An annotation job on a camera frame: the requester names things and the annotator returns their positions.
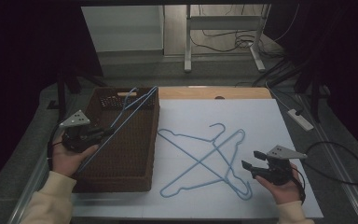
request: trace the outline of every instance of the black cord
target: black cord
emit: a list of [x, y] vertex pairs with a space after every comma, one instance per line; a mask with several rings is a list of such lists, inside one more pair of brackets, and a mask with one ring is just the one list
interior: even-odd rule
[[245, 33], [245, 32], [252, 32], [252, 31], [255, 31], [255, 30], [241, 30], [241, 31], [237, 30], [237, 31], [231, 31], [231, 32], [226, 32], [226, 33], [222, 33], [222, 34], [217, 34], [217, 35], [207, 35], [207, 34], [205, 34], [205, 31], [202, 30], [202, 33], [208, 37], [217, 37], [220, 35], [233, 35], [233, 34], [237, 34], [237, 33]]
[[[316, 146], [320, 145], [320, 144], [331, 144], [331, 145], [335, 145], [335, 146], [338, 146], [342, 149], [344, 149], [345, 151], [347, 151], [348, 153], [350, 153], [357, 161], [358, 161], [358, 157], [353, 153], [351, 152], [347, 147], [344, 147], [342, 146], [341, 144], [338, 144], [338, 143], [335, 143], [335, 142], [329, 142], [329, 141], [322, 141], [322, 142], [317, 142], [317, 143], [314, 143], [312, 144], [310, 147], [307, 148], [305, 154], [308, 155], [308, 153]], [[337, 181], [339, 183], [342, 183], [342, 184], [348, 184], [348, 185], [357, 185], [358, 186], [358, 182], [349, 182], [349, 181], [344, 181], [344, 180], [340, 180], [340, 179], [337, 179], [335, 177], [332, 177], [330, 175], [327, 175], [325, 174], [324, 172], [316, 169], [315, 167], [309, 165], [307, 162], [305, 162], [305, 160], [302, 160], [302, 162], [307, 165], [310, 169], [312, 169], [313, 171], [315, 171], [316, 173], [328, 178], [328, 179], [331, 179], [331, 180], [334, 180], [334, 181]]]
[[269, 76], [269, 74], [271, 74], [271, 73], [274, 72], [275, 70], [279, 69], [280, 67], [282, 67], [282, 66], [283, 66], [284, 64], [286, 64], [286, 63], [288, 63], [288, 61], [287, 61], [285, 58], [283, 58], [282, 60], [280, 60], [280, 61], [279, 61], [278, 63], [276, 63], [272, 68], [270, 68], [266, 73], [264, 73], [262, 76], [260, 76], [258, 79], [256, 79], [256, 80], [254, 81], [254, 83], [252, 84], [252, 87], [256, 87], [257, 83], [258, 83], [261, 79], [263, 79], [263, 78]]
[[261, 46], [262, 46], [262, 48], [259, 48], [261, 55], [268, 57], [268, 58], [282, 58], [282, 57], [286, 56], [286, 54], [284, 52], [282, 52], [282, 53], [266, 52], [266, 49], [264, 48], [264, 42], [261, 39], [259, 39], [259, 40], [260, 40]]
[[51, 135], [50, 135], [50, 139], [48, 140], [48, 151], [47, 151], [47, 158], [48, 158], [48, 168], [50, 170], [52, 170], [53, 168], [53, 161], [52, 161], [52, 156], [53, 156], [53, 147], [56, 146], [57, 144], [61, 143], [55, 143], [53, 144], [53, 141], [54, 141], [54, 135], [55, 133], [57, 132], [59, 126], [60, 126], [60, 123], [61, 122], [58, 122], [55, 126], [54, 126], [54, 129], [53, 131], [51, 132]]
[[[251, 47], [251, 45], [249, 45], [249, 43], [254, 43], [255, 40], [255, 36], [254, 35], [237, 35], [238, 31], [235, 33], [235, 45], [239, 45], [241, 46], [242, 44], [246, 44], [244, 47], [244, 49], [248, 49]], [[249, 39], [242, 39], [242, 37], [251, 37], [252, 40]]]
[[234, 7], [234, 5], [231, 5], [231, 8], [230, 8], [229, 11], [225, 14], [225, 16], [232, 11], [232, 8], [233, 8], [233, 7]]
[[241, 45], [241, 44], [236, 45], [236, 46], [234, 46], [233, 49], [214, 49], [214, 48], [211, 48], [211, 47], [206, 46], [206, 45], [197, 44], [196, 42], [194, 42], [194, 40], [193, 40], [193, 38], [192, 38], [191, 36], [190, 36], [190, 40], [191, 40], [191, 42], [192, 42], [195, 46], [202, 47], [202, 48], [206, 48], [206, 49], [212, 49], [212, 50], [219, 51], [219, 52], [230, 52], [230, 51], [232, 51], [232, 50], [234, 50], [234, 49], [239, 48], [240, 45]]
[[203, 12], [203, 6], [202, 6], [202, 5], [199, 5], [199, 14], [201, 15], [201, 8], [202, 8], [202, 14], [203, 14], [204, 16], [206, 16], [205, 13]]
[[250, 83], [252, 83], [252, 82], [237, 82], [237, 84], [235, 84], [235, 88], [237, 88], [240, 84], [250, 84]]
[[295, 170], [298, 174], [300, 174], [301, 178], [302, 178], [302, 182], [303, 182], [303, 186], [301, 186], [301, 183], [296, 179], [294, 178], [293, 176], [290, 176], [290, 179], [293, 181], [293, 183], [296, 184], [297, 188], [298, 188], [298, 191], [299, 191], [299, 194], [300, 194], [300, 200], [301, 200], [301, 204], [304, 203], [305, 201], [305, 198], [307, 197], [307, 195], [305, 194], [305, 178], [304, 176], [301, 174], [301, 172], [299, 172], [296, 168], [293, 168], [293, 170]]
[[292, 97], [291, 95], [287, 94], [286, 92], [280, 91], [278, 89], [274, 89], [274, 90], [280, 92], [281, 94], [283, 94], [283, 95], [285, 95], [287, 97], [289, 97], [293, 102], [295, 102], [300, 107], [300, 109], [296, 110], [296, 115], [297, 116], [300, 115], [304, 111], [304, 106], [301, 103], [299, 103], [294, 97]]

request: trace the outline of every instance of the wicker basket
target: wicker basket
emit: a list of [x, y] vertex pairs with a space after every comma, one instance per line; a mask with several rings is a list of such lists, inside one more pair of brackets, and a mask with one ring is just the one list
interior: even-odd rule
[[[128, 94], [127, 88], [97, 88], [94, 90], [86, 116], [93, 127], [108, 128], [127, 105], [147, 94], [151, 88], [139, 88]], [[123, 111], [117, 129], [139, 106]], [[158, 90], [156, 90], [120, 130], [111, 138], [86, 168], [75, 176], [74, 192], [134, 192], [149, 191], [152, 184], [155, 141], [158, 128]]]

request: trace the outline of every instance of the white cable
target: white cable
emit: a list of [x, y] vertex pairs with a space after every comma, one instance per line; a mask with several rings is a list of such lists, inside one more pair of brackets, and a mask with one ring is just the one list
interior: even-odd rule
[[275, 96], [275, 99], [276, 99], [277, 101], [279, 101], [282, 105], [284, 105], [284, 107], [286, 107], [288, 110], [290, 110], [289, 106], [287, 106], [286, 104], [284, 104], [284, 103], [281, 101], [281, 99], [272, 91], [272, 89], [269, 88], [269, 84], [267, 83], [267, 81], [266, 81], [266, 87], [267, 87], [267, 89], [272, 93], [272, 95]]
[[300, 4], [297, 5], [297, 9], [296, 9], [295, 16], [293, 17], [292, 23], [290, 23], [289, 28], [287, 28], [286, 32], [284, 32], [283, 35], [281, 35], [280, 37], [274, 39], [274, 42], [276, 42], [277, 40], [279, 40], [279, 39], [281, 39], [282, 37], [284, 37], [284, 36], [287, 34], [287, 32], [289, 32], [289, 30], [292, 28], [293, 23], [295, 23], [295, 20], [296, 20], [296, 17], [297, 17], [297, 12], [298, 12], [298, 9], [299, 9], [299, 8], [300, 8]]

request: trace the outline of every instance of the sleeve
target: sleeve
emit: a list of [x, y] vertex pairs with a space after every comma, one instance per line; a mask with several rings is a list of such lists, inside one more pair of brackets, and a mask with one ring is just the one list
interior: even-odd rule
[[279, 224], [313, 224], [313, 220], [306, 219], [301, 201], [278, 204]]
[[72, 217], [71, 193], [75, 184], [72, 178], [49, 172], [45, 186], [29, 201], [21, 224], [69, 223]]

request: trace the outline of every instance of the white table surface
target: white table surface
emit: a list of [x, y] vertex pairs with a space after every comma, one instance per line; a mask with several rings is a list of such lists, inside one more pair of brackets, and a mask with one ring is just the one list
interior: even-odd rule
[[[82, 193], [73, 194], [74, 217], [147, 218], [147, 219], [249, 219], [277, 217], [278, 212], [270, 193], [252, 179], [250, 172], [241, 167], [241, 161], [253, 166], [267, 168], [267, 162], [254, 157], [253, 151], [267, 153], [276, 145], [295, 150], [281, 112], [275, 100], [160, 100], [158, 129], [168, 129], [200, 138], [212, 139], [222, 128], [209, 127], [222, 123], [226, 130], [216, 144], [222, 143], [237, 130], [244, 130], [245, 137], [239, 145], [233, 169], [237, 176], [249, 182], [252, 195], [241, 199], [225, 182], [197, 189], [181, 190], [177, 195], [165, 198], [160, 191], [172, 180], [196, 163], [183, 151], [161, 136], [156, 139], [152, 189], [148, 192], [132, 193]], [[160, 132], [200, 159], [213, 149], [209, 144], [191, 138], [173, 136]], [[241, 137], [235, 135], [220, 147], [223, 155], [231, 160], [235, 143]], [[204, 161], [218, 174], [224, 175], [228, 166], [217, 153]], [[307, 217], [323, 217], [299, 160], [291, 160], [305, 176], [307, 199], [303, 208]], [[181, 187], [189, 187], [215, 180], [216, 175], [198, 164], [164, 190], [174, 193]], [[229, 178], [234, 186], [246, 190], [235, 178]]]

